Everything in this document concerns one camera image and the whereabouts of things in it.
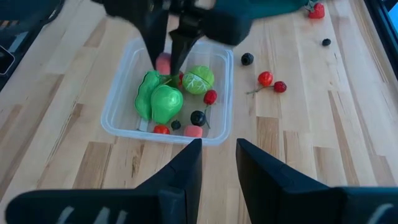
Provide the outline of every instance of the clear plastic bin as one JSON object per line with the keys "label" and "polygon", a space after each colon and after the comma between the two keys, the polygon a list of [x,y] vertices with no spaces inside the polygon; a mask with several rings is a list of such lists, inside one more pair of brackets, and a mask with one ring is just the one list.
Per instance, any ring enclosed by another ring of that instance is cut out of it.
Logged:
{"label": "clear plastic bin", "polygon": [[[170,43],[166,44],[166,52],[171,51]],[[195,65],[209,66],[215,75],[213,89],[218,97],[214,105],[206,111],[206,117],[210,124],[203,128],[203,144],[216,146],[221,144],[229,136],[232,120],[233,102],[233,53],[222,45],[211,42],[197,42],[181,71],[187,72]],[[168,134],[153,133],[153,121],[145,121],[138,115],[134,100],[138,93],[138,87],[146,71],[152,70],[152,65],[142,39],[136,39],[127,44],[124,56],[121,59],[118,71],[106,99],[101,116],[102,127],[110,134],[128,138],[145,139],[150,141],[188,144],[193,138],[183,135],[185,126],[192,125],[190,115],[195,110],[203,111],[206,104],[204,95],[192,95],[181,88],[183,94],[183,106],[181,111],[173,117],[167,126]],[[182,127],[173,131],[170,124],[179,120]]]}

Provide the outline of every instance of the wooden table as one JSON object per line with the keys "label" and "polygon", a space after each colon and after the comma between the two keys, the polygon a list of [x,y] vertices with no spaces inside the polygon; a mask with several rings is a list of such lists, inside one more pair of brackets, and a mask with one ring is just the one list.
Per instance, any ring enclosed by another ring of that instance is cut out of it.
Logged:
{"label": "wooden table", "polygon": [[[204,148],[198,223],[249,223],[236,138],[330,186],[396,185],[397,80],[362,0],[327,0],[325,9],[319,21],[304,10],[256,21],[234,49],[233,130]],[[169,29],[177,23],[170,19]],[[68,0],[43,29],[0,92],[1,211],[28,190],[134,188],[180,152],[100,125],[123,48],[135,37],[135,28],[89,0]],[[320,44],[325,38],[329,47]],[[240,66],[245,52],[255,64]],[[246,95],[264,70],[287,91]]]}

